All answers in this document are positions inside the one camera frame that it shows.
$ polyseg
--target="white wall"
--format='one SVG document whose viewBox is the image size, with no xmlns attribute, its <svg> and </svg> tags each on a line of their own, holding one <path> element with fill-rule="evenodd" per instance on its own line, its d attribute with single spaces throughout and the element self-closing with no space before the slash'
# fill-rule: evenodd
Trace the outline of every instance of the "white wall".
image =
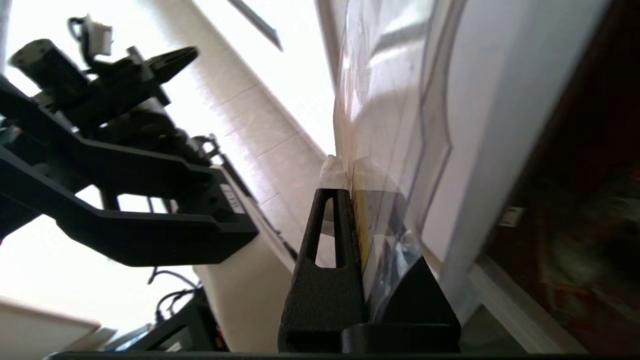
<svg viewBox="0 0 640 360">
<path fill-rule="evenodd" d="M 454 152 L 423 239 L 456 290 L 481 250 L 607 0 L 469 1 L 449 78 Z"/>
<path fill-rule="evenodd" d="M 333 85 L 313 0 L 247 2 L 280 37 L 280 52 L 226 0 L 194 0 L 202 13 L 325 154 L 335 154 Z"/>
</svg>

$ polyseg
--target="transparent plastic bag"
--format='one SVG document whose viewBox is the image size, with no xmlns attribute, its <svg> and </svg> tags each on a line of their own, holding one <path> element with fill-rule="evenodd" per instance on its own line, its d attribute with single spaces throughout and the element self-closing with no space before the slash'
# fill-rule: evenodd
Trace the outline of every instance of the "transparent plastic bag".
<svg viewBox="0 0 640 360">
<path fill-rule="evenodd" d="M 446 85 L 463 1 L 351 0 L 334 109 L 371 321 L 422 256 L 451 151 Z"/>
</svg>

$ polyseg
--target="black cable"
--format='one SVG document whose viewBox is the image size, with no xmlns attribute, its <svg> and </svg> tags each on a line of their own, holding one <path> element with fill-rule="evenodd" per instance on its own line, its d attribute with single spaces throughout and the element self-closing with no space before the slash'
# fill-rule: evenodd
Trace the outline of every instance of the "black cable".
<svg viewBox="0 0 640 360">
<path fill-rule="evenodd" d="M 74 25 L 81 25 L 83 22 L 84 19 L 81 19 L 79 17 L 70 17 L 69 20 L 67 20 L 67 28 L 69 29 L 69 33 L 71 34 L 71 37 L 73 37 L 77 42 L 81 41 L 82 30 L 79 34 L 78 32 L 76 32 Z"/>
<path fill-rule="evenodd" d="M 147 281 L 147 285 L 151 285 L 152 282 L 154 282 L 154 279 L 156 278 L 156 276 L 160 275 L 160 274 L 167 274 L 167 275 L 172 275 L 177 277 L 178 279 L 186 282 L 190 287 L 197 289 L 198 286 L 196 284 L 193 283 L 193 281 L 187 279 L 186 277 L 184 277 L 184 275 L 178 274 L 177 272 L 172 272 L 169 270 L 160 270 L 157 271 L 158 267 L 154 266 L 153 272 L 151 273 L 151 277 L 149 277 L 149 280 Z"/>
<path fill-rule="evenodd" d="M 162 315 L 162 310 L 160 310 L 160 307 L 162 306 L 162 303 L 166 299 L 169 299 L 171 297 L 176 297 L 176 296 L 183 297 L 183 296 L 185 296 L 187 294 L 194 293 L 195 291 L 196 291 L 196 289 L 190 289 L 190 290 L 183 289 L 183 290 L 180 290 L 180 291 L 174 291 L 172 293 L 168 293 L 165 296 L 163 296 L 160 299 L 160 301 L 157 303 L 157 305 L 156 305 L 156 323 L 160 324 L 160 323 L 163 323 L 165 321 L 164 316 Z"/>
</svg>

